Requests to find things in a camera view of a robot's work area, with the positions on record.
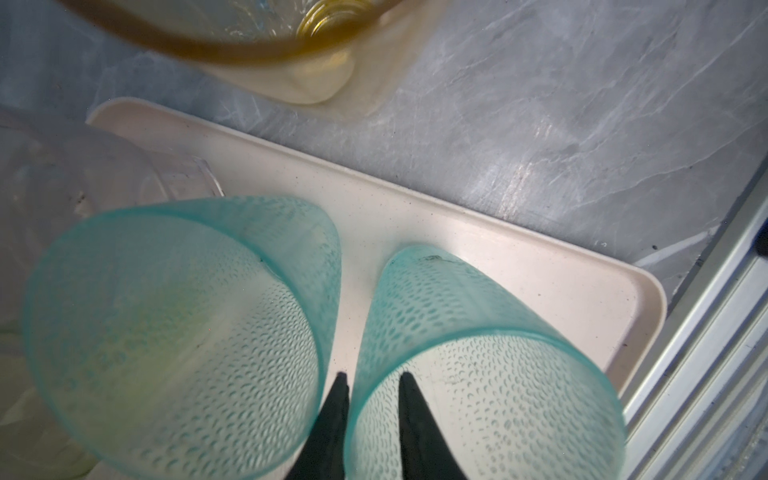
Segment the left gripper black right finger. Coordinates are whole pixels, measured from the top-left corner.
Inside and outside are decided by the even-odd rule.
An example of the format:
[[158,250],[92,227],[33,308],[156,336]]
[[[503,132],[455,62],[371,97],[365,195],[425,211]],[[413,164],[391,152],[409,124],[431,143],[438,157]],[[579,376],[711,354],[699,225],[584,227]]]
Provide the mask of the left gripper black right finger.
[[467,479],[450,452],[410,372],[403,372],[399,379],[398,418],[402,475],[405,480]]

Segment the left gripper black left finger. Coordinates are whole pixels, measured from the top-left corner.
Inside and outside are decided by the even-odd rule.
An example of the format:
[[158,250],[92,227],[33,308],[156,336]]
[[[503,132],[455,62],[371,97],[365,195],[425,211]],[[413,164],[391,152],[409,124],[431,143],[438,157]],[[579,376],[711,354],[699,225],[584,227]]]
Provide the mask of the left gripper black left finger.
[[347,374],[339,372],[285,480],[344,480],[344,440],[350,407]]

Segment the teal frosted glass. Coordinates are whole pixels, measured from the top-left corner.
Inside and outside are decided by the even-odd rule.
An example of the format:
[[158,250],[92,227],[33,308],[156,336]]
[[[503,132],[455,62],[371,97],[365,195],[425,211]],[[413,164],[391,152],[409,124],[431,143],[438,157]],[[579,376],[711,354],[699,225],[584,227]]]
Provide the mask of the teal frosted glass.
[[394,254],[376,285],[344,446],[351,479],[399,479],[399,385],[414,378],[469,479],[615,479],[626,427],[607,376],[513,294],[434,246]]
[[109,211],[26,286],[25,353],[58,423],[140,479],[257,479],[322,403],[341,246],[318,206],[218,197]]

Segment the clear glass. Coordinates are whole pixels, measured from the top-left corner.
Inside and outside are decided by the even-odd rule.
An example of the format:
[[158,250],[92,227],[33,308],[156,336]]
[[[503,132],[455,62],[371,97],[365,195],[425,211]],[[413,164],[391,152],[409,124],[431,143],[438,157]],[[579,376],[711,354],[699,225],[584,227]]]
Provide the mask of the clear glass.
[[198,157],[142,149],[84,123],[2,106],[2,332],[19,332],[27,278],[75,224],[109,210],[223,194]]

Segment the amber glass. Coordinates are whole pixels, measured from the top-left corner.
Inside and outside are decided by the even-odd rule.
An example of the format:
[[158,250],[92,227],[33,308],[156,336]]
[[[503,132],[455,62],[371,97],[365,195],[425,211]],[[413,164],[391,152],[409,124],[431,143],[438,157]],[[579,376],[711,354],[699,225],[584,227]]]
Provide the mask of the amber glass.
[[66,1],[64,7],[143,48],[254,93],[317,105],[347,87],[361,41],[398,1]]

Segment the pale green frosted glass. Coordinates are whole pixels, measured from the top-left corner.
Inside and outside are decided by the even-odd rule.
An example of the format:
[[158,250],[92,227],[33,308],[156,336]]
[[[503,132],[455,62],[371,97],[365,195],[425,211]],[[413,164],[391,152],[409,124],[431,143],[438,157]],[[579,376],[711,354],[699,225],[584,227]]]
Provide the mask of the pale green frosted glass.
[[97,459],[58,423],[39,394],[21,337],[1,334],[1,470],[23,479],[78,479]]

